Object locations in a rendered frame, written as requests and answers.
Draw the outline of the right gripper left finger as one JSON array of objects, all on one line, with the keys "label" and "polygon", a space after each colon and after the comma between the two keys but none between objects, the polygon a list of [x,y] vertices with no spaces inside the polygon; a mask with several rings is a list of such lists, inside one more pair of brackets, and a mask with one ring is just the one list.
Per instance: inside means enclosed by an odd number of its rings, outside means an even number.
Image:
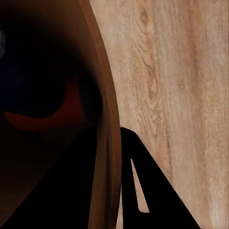
[{"label": "right gripper left finger", "polygon": [[96,149],[81,132],[0,229],[88,229]]}]

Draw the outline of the trash can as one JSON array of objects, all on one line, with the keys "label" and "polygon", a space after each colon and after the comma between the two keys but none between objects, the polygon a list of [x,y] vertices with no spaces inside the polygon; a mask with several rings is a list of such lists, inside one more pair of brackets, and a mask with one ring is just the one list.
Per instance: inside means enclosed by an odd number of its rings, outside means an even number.
[{"label": "trash can", "polygon": [[88,229],[116,229],[122,185],[120,119],[110,63],[89,0],[0,0],[0,18],[63,79],[87,75],[99,100],[92,122],[30,131],[11,126],[0,109],[0,228],[74,139],[96,127]]}]

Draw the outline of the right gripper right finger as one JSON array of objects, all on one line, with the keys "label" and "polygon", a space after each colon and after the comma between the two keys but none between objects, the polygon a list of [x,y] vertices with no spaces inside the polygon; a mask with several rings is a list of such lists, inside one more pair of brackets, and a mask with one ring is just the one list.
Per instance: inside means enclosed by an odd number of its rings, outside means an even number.
[{"label": "right gripper right finger", "polygon": [[[201,229],[138,135],[120,130],[123,229]],[[150,213],[138,209],[131,159]]]}]

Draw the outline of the can of soda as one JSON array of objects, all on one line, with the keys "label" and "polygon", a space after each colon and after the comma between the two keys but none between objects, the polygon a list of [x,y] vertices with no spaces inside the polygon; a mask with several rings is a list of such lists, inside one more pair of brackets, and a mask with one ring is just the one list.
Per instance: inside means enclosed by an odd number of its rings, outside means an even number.
[{"label": "can of soda", "polygon": [[0,18],[0,109],[44,118],[61,106],[64,97],[62,75]]},{"label": "can of soda", "polygon": [[92,122],[99,114],[99,100],[93,80],[83,74],[63,80],[65,97],[53,114],[31,118],[2,110],[6,121],[13,127],[27,131]]}]

